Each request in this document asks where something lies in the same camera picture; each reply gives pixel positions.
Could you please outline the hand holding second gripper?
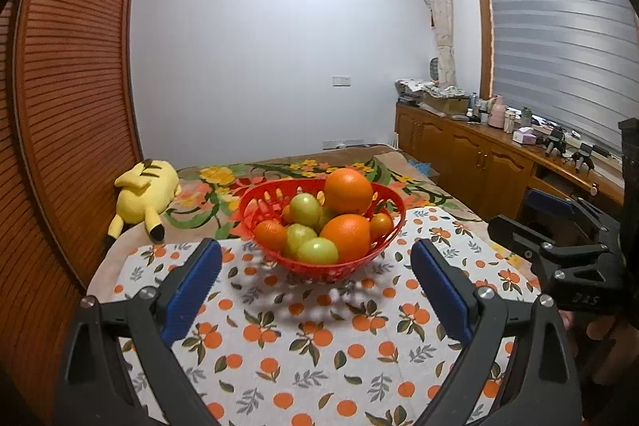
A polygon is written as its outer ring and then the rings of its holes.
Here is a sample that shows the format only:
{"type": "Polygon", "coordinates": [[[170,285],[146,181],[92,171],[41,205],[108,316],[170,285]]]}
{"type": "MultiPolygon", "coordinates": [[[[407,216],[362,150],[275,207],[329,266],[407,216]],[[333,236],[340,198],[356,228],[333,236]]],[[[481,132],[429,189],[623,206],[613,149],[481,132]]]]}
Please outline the hand holding second gripper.
{"type": "Polygon", "coordinates": [[[607,385],[638,376],[638,330],[615,316],[594,317],[560,310],[573,355],[585,355],[583,380],[607,385]]]}

